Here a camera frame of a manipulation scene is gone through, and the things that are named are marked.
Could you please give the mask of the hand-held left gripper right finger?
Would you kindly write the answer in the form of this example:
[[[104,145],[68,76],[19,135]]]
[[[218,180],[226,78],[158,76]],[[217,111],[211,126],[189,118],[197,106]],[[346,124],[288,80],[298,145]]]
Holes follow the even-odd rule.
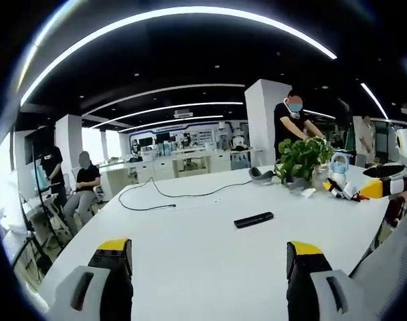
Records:
[[[379,320],[365,302],[363,288],[333,270],[323,252],[300,241],[287,243],[289,320]]]

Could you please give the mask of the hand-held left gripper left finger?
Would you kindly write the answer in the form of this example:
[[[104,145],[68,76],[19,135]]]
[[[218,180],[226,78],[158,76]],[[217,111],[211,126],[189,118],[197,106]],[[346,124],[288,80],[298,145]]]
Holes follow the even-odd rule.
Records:
[[[132,241],[105,241],[57,286],[48,320],[130,320],[132,276]]]

